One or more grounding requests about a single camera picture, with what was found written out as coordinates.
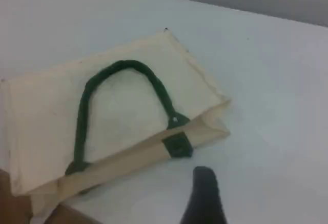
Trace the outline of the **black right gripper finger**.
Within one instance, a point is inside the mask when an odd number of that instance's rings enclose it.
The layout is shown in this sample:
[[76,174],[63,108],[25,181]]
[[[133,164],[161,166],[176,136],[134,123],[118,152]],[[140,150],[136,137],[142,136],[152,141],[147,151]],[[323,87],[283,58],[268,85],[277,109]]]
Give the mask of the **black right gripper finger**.
[[180,223],[227,223],[218,181],[211,168],[194,168],[192,192]]

